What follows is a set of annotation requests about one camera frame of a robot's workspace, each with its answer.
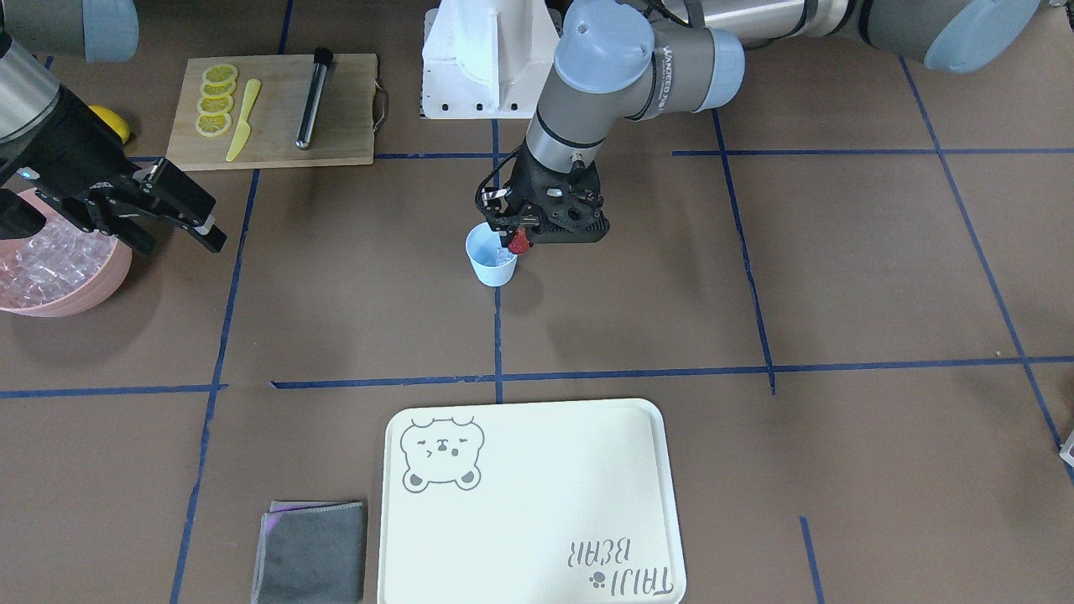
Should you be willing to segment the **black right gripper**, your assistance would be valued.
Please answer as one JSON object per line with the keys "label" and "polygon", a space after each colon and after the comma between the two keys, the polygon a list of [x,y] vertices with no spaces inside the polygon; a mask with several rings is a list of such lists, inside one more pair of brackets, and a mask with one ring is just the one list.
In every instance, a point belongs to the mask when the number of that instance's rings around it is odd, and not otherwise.
{"label": "black right gripper", "polygon": [[112,210],[112,200],[141,211],[151,198],[154,216],[173,222],[207,251],[222,251],[227,241],[212,214],[214,195],[166,159],[137,171],[120,138],[66,86],[41,123],[3,138],[3,179],[20,169],[31,169],[34,186],[62,217],[79,229],[119,238],[137,255],[150,256],[156,241]]}

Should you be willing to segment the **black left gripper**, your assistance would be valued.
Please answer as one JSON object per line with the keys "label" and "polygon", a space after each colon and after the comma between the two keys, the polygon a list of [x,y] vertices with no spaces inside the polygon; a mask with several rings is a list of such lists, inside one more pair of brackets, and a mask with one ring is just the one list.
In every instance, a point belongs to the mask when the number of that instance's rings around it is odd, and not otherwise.
{"label": "black left gripper", "polygon": [[482,214],[487,224],[499,236],[509,240],[533,240],[540,233],[542,210],[540,199],[545,195],[581,192],[586,189],[601,191],[601,177],[595,162],[569,159],[566,172],[545,167],[534,159],[525,145],[512,152],[505,164],[510,167],[510,175],[503,179],[507,195],[503,201],[484,201]]}

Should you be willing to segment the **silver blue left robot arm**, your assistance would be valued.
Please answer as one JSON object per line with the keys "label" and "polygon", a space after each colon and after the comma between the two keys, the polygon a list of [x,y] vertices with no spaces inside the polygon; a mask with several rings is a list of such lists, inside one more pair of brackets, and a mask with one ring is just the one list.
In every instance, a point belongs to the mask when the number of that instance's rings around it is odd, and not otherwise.
{"label": "silver blue left robot arm", "polygon": [[576,1],[513,173],[475,204],[499,244],[595,243],[609,231],[596,156],[620,119],[722,107],[748,69],[744,43],[837,35],[964,74],[1024,32],[1037,1]]}

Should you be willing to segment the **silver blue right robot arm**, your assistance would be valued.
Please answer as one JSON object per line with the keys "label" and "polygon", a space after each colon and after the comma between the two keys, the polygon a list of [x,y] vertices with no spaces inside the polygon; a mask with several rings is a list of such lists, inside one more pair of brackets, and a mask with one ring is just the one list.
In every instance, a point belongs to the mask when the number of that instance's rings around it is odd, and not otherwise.
{"label": "silver blue right robot arm", "polygon": [[139,217],[169,222],[217,253],[215,199],[173,162],[137,167],[124,141],[43,62],[70,56],[122,62],[137,53],[131,1],[4,1],[1,30],[1,164],[81,231],[117,238],[137,255],[156,242]]}

